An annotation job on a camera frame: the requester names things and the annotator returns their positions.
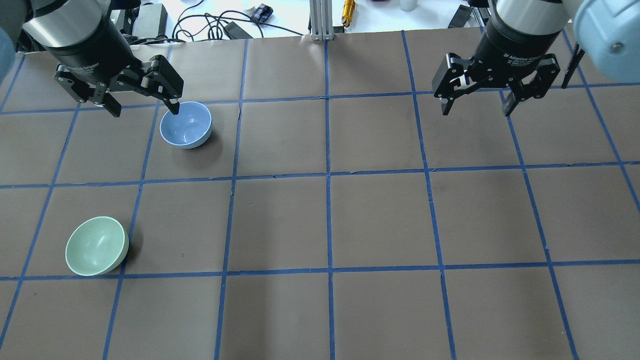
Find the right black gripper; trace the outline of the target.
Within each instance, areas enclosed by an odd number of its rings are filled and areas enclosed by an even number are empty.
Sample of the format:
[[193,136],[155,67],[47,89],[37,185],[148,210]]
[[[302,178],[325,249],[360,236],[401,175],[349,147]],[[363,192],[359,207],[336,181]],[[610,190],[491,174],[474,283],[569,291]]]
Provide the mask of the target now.
[[502,102],[506,117],[519,103],[543,98],[561,69],[556,55],[547,54],[549,48],[548,34],[525,34],[507,25],[488,23],[473,57],[447,53],[439,65],[432,93],[439,99],[442,115],[450,114],[457,98],[482,88],[509,87]]

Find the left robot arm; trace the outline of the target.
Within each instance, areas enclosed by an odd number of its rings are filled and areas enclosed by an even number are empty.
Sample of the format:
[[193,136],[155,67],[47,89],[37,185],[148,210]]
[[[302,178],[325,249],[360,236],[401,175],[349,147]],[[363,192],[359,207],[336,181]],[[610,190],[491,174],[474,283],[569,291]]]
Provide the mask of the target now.
[[13,67],[20,34],[30,35],[59,62],[54,79],[78,103],[121,115],[114,92],[135,92],[164,103],[173,115],[185,82],[164,55],[135,57],[98,0],[3,0],[1,76]]

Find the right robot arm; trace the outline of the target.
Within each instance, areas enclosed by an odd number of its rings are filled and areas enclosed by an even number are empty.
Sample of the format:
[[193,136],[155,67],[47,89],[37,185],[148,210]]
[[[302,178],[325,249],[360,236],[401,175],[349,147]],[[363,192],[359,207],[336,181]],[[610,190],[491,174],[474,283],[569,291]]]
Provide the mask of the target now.
[[509,89],[506,117],[518,104],[546,96],[561,68],[550,48],[567,23],[576,45],[563,85],[587,55],[614,82],[639,81],[640,5],[637,0],[489,0],[491,15],[469,59],[448,53],[432,80],[447,116],[457,98],[480,89]]

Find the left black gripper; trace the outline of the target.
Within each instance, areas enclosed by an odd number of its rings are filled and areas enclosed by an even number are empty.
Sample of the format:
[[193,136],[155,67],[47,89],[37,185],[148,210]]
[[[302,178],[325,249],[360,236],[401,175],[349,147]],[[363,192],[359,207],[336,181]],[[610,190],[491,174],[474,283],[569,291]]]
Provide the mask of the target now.
[[59,62],[54,80],[80,104],[91,103],[114,117],[121,116],[122,106],[109,87],[153,97],[174,116],[179,114],[185,80],[164,55],[154,55],[146,62],[137,59],[110,19],[101,19],[94,32],[79,43],[43,47]]

